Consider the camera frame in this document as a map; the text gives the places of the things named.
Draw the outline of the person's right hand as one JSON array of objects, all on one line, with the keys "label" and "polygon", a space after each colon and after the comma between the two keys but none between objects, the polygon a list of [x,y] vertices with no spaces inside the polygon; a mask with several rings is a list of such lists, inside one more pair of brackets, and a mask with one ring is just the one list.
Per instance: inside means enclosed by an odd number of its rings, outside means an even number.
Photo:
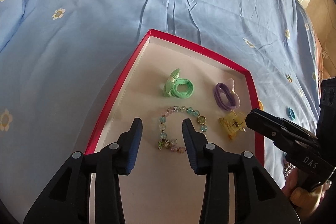
[{"label": "person's right hand", "polygon": [[330,183],[326,182],[323,186],[319,186],[313,192],[299,187],[298,169],[295,168],[286,178],[285,186],[282,188],[283,193],[290,199],[293,205],[297,207],[296,212],[300,220],[308,220],[319,207],[320,202],[323,200],[325,193],[330,188]]}]

